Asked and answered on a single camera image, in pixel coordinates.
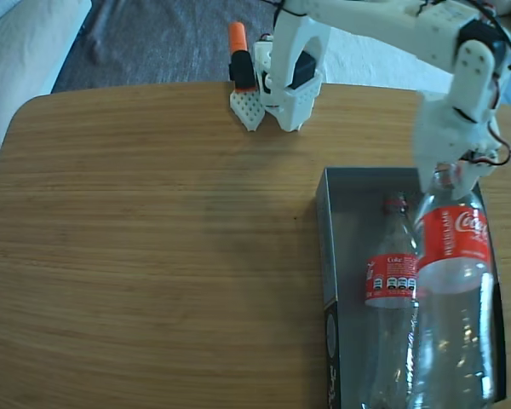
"wooden table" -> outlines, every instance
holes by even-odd
[[[229,92],[20,109],[0,154],[0,409],[324,407],[315,188],[326,165],[412,165],[416,95],[328,85],[285,134],[247,133]],[[482,185],[511,395],[511,165]]]

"white robotic arm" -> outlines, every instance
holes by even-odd
[[[462,185],[456,191],[461,196],[510,159],[507,145],[508,158],[497,162],[503,140],[495,114],[511,72],[511,42],[477,9],[453,0],[283,0],[276,5],[274,35],[254,47],[254,96],[283,130],[300,129],[312,113],[333,26],[392,44],[453,73],[449,93],[424,95],[416,116],[413,150],[424,192],[439,163],[461,160]],[[233,98],[232,106],[243,119]]]

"bottle cap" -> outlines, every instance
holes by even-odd
[[[408,209],[409,205],[407,204],[405,193],[394,192],[384,195],[384,199],[382,201],[382,210],[385,214],[397,211],[406,212]]]

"coca-cola bottle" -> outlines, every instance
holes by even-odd
[[[480,409],[492,401],[488,230],[474,193],[453,198],[460,177],[458,166],[440,166],[415,220],[419,314],[410,409]]]
[[[369,306],[364,409],[405,409],[413,377],[416,241],[402,193],[384,199],[384,236],[368,261]]]

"black box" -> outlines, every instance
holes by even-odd
[[[383,235],[382,196],[398,191],[417,207],[422,194],[414,168],[326,168],[316,192],[330,409],[361,407],[367,345],[365,264],[375,239]],[[482,201],[479,186],[474,191]],[[506,398],[505,336],[491,237],[490,243],[495,276],[492,359],[495,400],[500,401]]]

